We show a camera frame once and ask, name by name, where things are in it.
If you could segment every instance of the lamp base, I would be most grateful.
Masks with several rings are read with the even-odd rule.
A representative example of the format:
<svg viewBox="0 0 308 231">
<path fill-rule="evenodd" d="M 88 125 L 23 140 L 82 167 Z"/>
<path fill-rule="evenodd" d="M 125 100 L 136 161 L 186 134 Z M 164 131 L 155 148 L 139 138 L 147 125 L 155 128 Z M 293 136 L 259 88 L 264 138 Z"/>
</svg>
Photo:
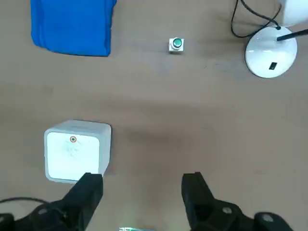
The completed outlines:
<svg viewBox="0 0 308 231">
<path fill-rule="evenodd" d="M 296 58 L 297 41 L 295 38 L 281 42 L 276 39 L 290 33 L 286 27 L 277 30 L 269 26 L 253 35 L 245 52 L 249 70 L 262 78 L 274 78 L 286 72 Z"/>
</svg>

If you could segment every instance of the white desk lamp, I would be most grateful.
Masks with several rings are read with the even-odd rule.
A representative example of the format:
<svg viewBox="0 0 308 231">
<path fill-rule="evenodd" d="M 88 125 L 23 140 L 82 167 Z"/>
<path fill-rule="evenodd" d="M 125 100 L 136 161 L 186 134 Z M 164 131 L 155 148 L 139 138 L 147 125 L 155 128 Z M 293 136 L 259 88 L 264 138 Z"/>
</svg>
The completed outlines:
<svg viewBox="0 0 308 231">
<path fill-rule="evenodd" d="M 308 35 L 308 30 L 292 33 L 286 28 L 308 20 L 308 0 L 280 2 L 283 26 L 268 26 L 259 30 L 250 38 L 246 47 L 246 64 L 249 70 L 259 77 L 273 78 L 286 72 L 296 58 L 295 37 Z"/>
</svg>

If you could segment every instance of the black power cord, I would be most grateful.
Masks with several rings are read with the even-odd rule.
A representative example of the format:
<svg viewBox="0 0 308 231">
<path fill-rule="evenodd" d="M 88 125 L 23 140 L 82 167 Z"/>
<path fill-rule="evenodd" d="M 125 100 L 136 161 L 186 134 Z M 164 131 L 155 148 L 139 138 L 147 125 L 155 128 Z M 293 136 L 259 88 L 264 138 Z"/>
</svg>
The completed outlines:
<svg viewBox="0 0 308 231">
<path fill-rule="evenodd" d="M 38 199 L 38 198 L 35 198 L 35 197 L 11 197 L 11 198 L 0 200 L 0 204 L 6 203 L 6 202 L 11 202 L 11 201 L 34 201 L 34 202 L 38 202 L 38 203 L 47 205 L 48 207 L 50 207 L 53 210 L 56 210 L 64 218 L 66 217 L 65 212 L 63 212 L 62 210 L 60 210 L 57 207 L 53 206 L 52 203 L 49 203 L 48 201 L 45 201 L 45 200 L 42 200 L 42 199 Z"/>
<path fill-rule="evenodd" d="M 233 14 L 232 14 L 232 18 L 231 18 L 231 32 L 234 36 L 236 36 L 237 38 L 246 38 L 246 37 L 251 37 L 253 35 L 255 35 L 257 32 L 259 32 L 260 30 L 264 29 L 265 27 L 268 26 L 268 24 L 270 23 L 274 23 L 277 27 L 277 30 L 280 30 L 281 27 L 279 26 L 279 24 L 275 21 L 275 18 L 277 17 L 277 15 L 279 14 L 281 8 L 282 8 L 282 5 L 280 4 L 280 7 L 279 7 L 279 10 L 277 11 L 277 13 L 275 14 L 275 16 L 273 18 L 269 18 L 269 17 L 266 17 L 264 15 L 261 15 L 255 11 L 253 11 L 245 2 L 244 0 L 241 0 L 241 3 L 243 4 L 243 6 L 252 14 L 260 17 L 260 18 L 263 18 L 263 19 L 266 19 L 268 20 L 268 22 L 263 25 L 260 29 L 258 29 L 257 31 L 253 32 L 253 33 L 250 33 L 248 35 L 238 35 L 234 32 L 234 29 L 233 29 L 233 20 L 234 20 L 234 16 L 235 16 L 235 13 L 236 13 L 236 10 L 237 10 L 237 7 L 238 7 L 238 4 L 239 4 L 239 0 L 236 0 L 236 4 L 235 4 L 235 7 L 234 7 L 234 11 L 233 11 Z"/>
</svg>

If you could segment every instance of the white box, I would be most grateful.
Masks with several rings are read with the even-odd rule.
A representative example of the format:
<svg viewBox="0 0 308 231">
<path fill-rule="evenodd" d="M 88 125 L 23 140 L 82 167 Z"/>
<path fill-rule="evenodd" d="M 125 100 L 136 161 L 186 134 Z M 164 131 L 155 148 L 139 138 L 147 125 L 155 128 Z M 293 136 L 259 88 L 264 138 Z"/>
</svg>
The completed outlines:
<svg viewBox="0 0 308 231">
<path fill-rule="evenodd" d="M 56 182 L 77 182 L 84 173 L 104 175 L 110 160 L 111 126 L 67 120 L 45 131 L 45 174 Z"/>
</svg>

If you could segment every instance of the screw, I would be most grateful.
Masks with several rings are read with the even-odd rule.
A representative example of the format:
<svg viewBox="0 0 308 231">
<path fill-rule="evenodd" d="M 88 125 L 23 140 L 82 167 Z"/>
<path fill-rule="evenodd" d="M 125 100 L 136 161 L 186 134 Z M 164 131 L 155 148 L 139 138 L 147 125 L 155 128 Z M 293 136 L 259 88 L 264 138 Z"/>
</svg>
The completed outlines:
<svg viewBox="0 0 308 231">
<path fill-rule="evenodd" d="M 274 221 L 274 219 L 268 214 L 263 214 L 262 218 L 263 218 L 263 220 L 265 220 L 267 222 L 273 222 Z"/>
<path fill-rule="evenodd" d="M 75 143 L 77 141 L 76 137 L 75 136 L 71 136 L 71 138 L 69 138 L 69 140 L 72 142 L 72 143 Z"/>
<path fill-rule="evenodd" d="M 227 213 L 227 214 L 232 213 L 232 209 L 230 209 L 229 207 L 224 207 L 224 208 L 222 208 L 222 211 L 223 211 L 224 213 Z"/>
<path fill-rule="evenodd" d="M 45 209 L 45 208 L 40 209 L 39 212 L 38 212 L 38 214 L 40 214 L 40 215 L 42 215 L 44 213 L 47 213 L 47 209 Z"/>
</svg>

